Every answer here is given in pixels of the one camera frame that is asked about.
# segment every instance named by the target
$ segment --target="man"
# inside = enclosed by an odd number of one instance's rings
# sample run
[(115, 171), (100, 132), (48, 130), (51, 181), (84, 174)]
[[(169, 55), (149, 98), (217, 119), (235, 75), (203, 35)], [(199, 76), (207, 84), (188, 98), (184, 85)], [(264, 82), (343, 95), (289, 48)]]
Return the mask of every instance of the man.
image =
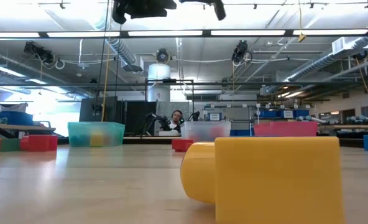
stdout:
[(181, 129), (180, 129), (180, 120), (183, 119), (183, 113), (179, 110), (175, 110), (172, 113), (172, 117), (170, 120), (170, 125), (169, 127), (172, 128), (173, 130), (178, 131), (179, 133), (181, 133)]

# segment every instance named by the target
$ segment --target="yellow block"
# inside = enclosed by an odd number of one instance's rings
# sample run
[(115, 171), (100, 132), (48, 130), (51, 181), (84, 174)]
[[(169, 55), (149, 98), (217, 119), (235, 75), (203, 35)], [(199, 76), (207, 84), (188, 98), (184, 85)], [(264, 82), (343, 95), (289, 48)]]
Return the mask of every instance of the yellow block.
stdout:
[(214, 142), (196, 142), (187, 150), (181, 178), (185, 193), (200, 202), (214, 203)]
[(343, 224), (336, 137), (218, 138), (216, 221)]
[(104, 146), (104, 135), (102, 133), (92, 133), (90, 135), (90, 147)]

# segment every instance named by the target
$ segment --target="transparent plastic bin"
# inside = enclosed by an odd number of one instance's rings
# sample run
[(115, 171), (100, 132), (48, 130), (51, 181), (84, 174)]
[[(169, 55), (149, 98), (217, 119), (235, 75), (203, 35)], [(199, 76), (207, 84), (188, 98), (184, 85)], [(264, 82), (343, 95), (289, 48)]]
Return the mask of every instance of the transparent plastic bin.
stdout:
[(69, 122), (71, 147), (113, 147), (123, 143), (124, 124), (115, 122)]
[(229, 137), (230, 130), (229, 121), (186, 121), (181, 126), (182, 139), (191, 139), (193, 142)]

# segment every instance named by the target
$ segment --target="white cylinder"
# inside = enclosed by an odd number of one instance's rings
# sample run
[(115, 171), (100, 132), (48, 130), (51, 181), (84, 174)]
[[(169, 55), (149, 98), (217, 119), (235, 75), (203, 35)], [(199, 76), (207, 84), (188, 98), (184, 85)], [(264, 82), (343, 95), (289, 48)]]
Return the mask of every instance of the white cylinder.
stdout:
[[(148, 79), (162, 80), (164, 78), (170, 78), (170, 66), (165, 64), (155, 63), (148, 68)], [(149, 102), (162, 101), (170, 102), (170, 87), (169, 86), (149, 86), (147, 98)]]

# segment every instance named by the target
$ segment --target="ceiling light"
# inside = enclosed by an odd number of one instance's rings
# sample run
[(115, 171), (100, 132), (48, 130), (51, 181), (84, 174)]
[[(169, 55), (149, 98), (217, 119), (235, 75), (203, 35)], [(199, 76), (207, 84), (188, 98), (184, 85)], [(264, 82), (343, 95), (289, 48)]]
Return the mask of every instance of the ceiling light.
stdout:
[(0, 38), (38, 38), (37, 32), (0, 32)]
[(288, 95), (289, 93), (290, 93), (290, 92), (287, 92), (287, 93), (284, 93), (284, 94), (278, 95), (278, 98), (284, 97), (284, 96)]
[(368, 29), (343, 29), (343, 30), (295, 30), (293, 35), (361, 35), (366, 34)]
[(213, 30), (211, 35), (283, 35), (284, 30)]
[(17, 77), (25, 77), (25, 75), (22, 75), (22, 74), (20, 74), (18, 72), (12, 71), (12, 70), (10, 70), (8, 68), (4, 68), (4, 67), (0, 67), (0, 71), (6, 72), (6, 73), (8, 73), (10, 75), (15, 75)]
[(119, 37), (119, 32), (48, 32), (49, 37)]
[(288, 96), (285, 96), (286, 98), (291, 98), (291, 97), (293, 97), (293, 96), (297, 96), (297, 95), (299, 95), (300, 93), (303, 93), (302, 91), (300, 91), (300, 92), (296, 92), (296, 93), (292, 93), (291, 95), (288, 95)]
[(34, 82), (34, 83), (38, 83), (38, 84), (47, 84), (47, 82), (43, 82), (43, 81), (40, 81), (40, 80), (37, 80), (37, 79), (34, 79), (34, 78), (31, 78), (28, 81), (31, 81), (31, 82)]
[(146, 37), (146, 36), (189, 36), (202, 35), (202, 30), (166, 30), (166, 31), (129, 31), (129, 36)]

